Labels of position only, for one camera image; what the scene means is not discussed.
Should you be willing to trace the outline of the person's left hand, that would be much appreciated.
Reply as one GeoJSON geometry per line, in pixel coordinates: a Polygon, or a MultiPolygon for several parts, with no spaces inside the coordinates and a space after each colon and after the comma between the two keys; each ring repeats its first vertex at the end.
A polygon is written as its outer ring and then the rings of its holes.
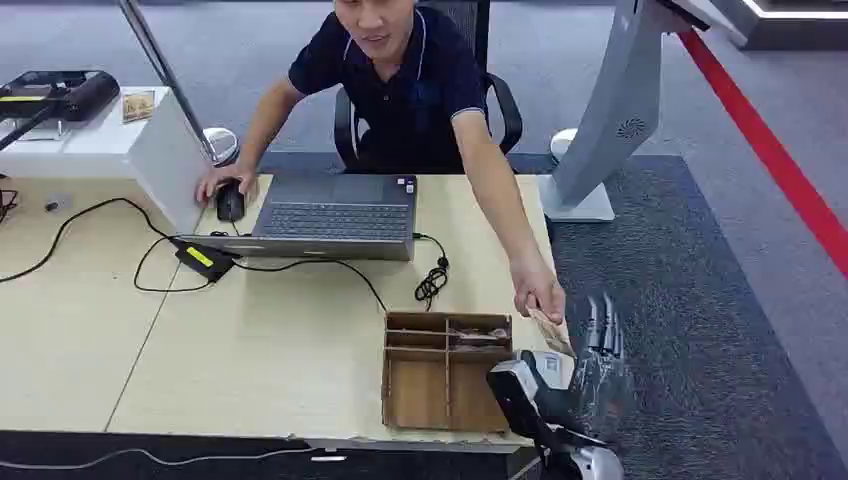
{"type": "Polygon", "coordinates": [[[529,318],[538,311],[550,323],[563,323],[566,295],[540,254],[511,259],[510,273],[515,289],[514,305],[522,317],[529,318]]]}

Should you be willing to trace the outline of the person's right hand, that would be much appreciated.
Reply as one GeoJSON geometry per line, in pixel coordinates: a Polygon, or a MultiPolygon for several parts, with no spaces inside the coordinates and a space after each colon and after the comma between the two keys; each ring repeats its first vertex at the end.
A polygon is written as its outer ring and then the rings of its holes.
{"type": "Polygon", "coordinates": [[[212,168],[202,175],[195,188],[195,202],[204,205],[216,195],[220,186],[229,180],[238,183],[238,191],[246,197],[252,197],[256,190],[256,166],[241,161],[220,168],[212,168]]]}

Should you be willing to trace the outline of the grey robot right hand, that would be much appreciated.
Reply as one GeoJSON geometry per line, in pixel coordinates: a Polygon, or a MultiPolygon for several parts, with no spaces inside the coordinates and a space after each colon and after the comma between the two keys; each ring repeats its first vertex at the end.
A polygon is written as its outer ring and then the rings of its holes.
{"type": "Polygon", "coordinates": [[[624,323],[606,292],[580,305],[582,330],[572,382],[576,423],[582,434],[609,443],[632,402],[624,323]]]}

